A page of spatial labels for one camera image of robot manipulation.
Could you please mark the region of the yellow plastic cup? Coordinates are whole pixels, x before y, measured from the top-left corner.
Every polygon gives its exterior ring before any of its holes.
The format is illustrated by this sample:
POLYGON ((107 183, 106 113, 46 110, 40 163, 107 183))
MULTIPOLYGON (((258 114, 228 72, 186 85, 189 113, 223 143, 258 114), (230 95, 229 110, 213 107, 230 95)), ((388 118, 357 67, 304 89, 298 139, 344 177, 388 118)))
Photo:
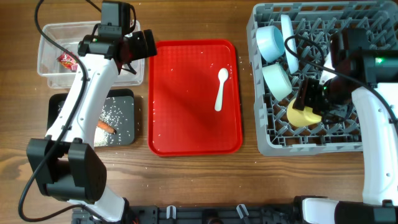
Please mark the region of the yellow plastic cup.
POLYGON ((319 123, 322 117, 313 112, 311 107, 305 107, 304 110, 297 110, 293 108, 296 98, 293 98, 287 107, 287 119, 289 123, 295 127, 304 127, 319 123))

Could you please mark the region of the light green bowl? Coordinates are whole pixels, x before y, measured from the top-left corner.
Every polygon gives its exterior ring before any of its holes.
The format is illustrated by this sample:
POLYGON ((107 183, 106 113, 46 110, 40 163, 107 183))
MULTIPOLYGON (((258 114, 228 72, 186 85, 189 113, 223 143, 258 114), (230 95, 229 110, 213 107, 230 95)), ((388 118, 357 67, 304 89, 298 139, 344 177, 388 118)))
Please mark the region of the light green bowl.
POLYGON ((262 68, 262 75, 271 94, 282 101, 292 92, 292 84, 285 70, 278 63, 262 68))

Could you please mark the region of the red snack wrapper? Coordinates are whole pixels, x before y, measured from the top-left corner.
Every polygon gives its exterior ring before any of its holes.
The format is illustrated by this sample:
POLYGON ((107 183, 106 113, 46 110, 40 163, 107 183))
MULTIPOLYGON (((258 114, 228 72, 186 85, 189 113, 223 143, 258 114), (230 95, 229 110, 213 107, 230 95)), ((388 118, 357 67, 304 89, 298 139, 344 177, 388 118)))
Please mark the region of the red snack wrapper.
POLYGON ((78 63, 76 60, 69 54, 63 52, 60 56, 57 57, 57 61, 62 65, 62 67, 70 70, 72 72, 77 71, 78 63))

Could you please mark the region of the large light blue plate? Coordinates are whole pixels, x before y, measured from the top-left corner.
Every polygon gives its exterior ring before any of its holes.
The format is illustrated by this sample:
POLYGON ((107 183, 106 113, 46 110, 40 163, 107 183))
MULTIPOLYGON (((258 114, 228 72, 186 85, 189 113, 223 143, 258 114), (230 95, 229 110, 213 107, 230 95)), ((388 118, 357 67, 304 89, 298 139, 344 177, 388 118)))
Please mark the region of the large light blue plate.
MULTIPOLYGON (((290 17, 285 14, 281 15, 280 21, 281 21, 281 26, 282 26, 282 36, 283 36, 283 39, 285 42, 289 37, 294 35, 292 21, 291 21, 290 17)), ((289 39, 287 41, 287 46, 294 53, 297 52, 297 47, 296 47, 294 39, 289 39)), ((286 60, 287 60, 287 64, 289 67, 289 71, 291 74, 293 74, 299 69, 299 61, 288 50, 285 50, 285 55, 286 55, 286 60)))

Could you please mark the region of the small light blue bowl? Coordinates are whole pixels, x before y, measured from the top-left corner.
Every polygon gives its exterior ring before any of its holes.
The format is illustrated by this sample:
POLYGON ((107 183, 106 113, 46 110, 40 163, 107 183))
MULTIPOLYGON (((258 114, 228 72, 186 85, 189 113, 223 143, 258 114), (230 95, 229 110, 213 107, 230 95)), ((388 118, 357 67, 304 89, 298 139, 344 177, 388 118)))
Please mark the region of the small light blue bowl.
POLYGON ((256 31, 257 46, 266 62, 274 62, 285 52, 284 39, 276 26, 260 27, 256 31))

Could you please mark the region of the white plastic spoon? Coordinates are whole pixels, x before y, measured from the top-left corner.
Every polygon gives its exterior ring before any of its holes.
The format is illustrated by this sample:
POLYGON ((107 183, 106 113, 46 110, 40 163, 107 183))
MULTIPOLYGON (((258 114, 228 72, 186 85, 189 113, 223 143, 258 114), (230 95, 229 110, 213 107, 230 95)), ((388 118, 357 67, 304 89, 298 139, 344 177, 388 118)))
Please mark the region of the white plastic spoon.
POLYGON ((223 90, 224 90, 224 83, 229 77, 229 72, 226 68, 222 68, 218 72, 218 80, 220 82, 219 88, 218 88, 218 93, 216 96, 216 101, 215 101, 215 111, 219 112, 222 109, 223 105, 223 90))

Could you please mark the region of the orange carrot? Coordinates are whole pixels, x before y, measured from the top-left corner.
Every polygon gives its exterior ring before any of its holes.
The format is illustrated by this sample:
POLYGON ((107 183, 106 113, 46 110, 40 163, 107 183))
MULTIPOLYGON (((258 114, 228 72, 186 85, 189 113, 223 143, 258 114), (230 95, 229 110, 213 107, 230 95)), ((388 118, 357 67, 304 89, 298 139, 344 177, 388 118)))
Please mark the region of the orange carrot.
POLYGON ((116 134, 116 130, 102 120, 98 121, 97 127, 109 134, 116 134))

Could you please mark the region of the white rice pile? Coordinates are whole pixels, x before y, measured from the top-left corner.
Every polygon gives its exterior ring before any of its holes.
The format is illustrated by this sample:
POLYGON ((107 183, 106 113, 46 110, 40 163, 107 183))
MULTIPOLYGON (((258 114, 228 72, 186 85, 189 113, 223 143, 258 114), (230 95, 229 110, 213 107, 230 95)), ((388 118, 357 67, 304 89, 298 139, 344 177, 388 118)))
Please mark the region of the white rice pile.
POLYGON ((116 130, 116 134, 109 134, 99 127, 96 127, 94 146, 104 147, 121 145, 122 137, 118 131, 121 129, 122 122, 124 121, 124 115, 121 107, 118 105, 116 97, 110 97, 105 100, 99 120, 104 121, 114 128, 116 130))

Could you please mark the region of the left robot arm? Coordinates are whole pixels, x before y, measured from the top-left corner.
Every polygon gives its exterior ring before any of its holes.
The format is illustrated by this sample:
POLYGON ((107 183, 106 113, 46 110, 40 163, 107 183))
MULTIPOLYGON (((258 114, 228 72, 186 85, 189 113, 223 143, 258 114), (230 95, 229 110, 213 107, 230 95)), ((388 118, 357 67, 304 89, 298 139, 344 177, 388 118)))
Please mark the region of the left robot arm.
POLYGON ((103 1, 101 21, 72 55, 75 79, 61 112, 42 139, 31 139, 27 157, 42 195, 80 208, 96 223, 137 223, 126 198, 106 184, 106 167, 94 150, 95 131, 105 99, 122 70, 156 55, 151 30, 136 30, 133 5, 103 1))

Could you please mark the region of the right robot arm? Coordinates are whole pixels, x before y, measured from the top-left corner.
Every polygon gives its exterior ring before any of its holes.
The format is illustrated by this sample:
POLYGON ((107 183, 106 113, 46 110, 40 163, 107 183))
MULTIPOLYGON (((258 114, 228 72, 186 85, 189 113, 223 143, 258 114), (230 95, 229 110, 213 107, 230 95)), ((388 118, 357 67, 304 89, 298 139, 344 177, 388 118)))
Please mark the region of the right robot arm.
POLYGON ((330 118, 333 110, 355 108, 364 157, 363 200, 297 196, 292 221, 297 223, 397 222, 397 51, 373 50, 364 29, 345 28, 331 36, 333 78, 308 78, 287 110, 296 127, 330 118))

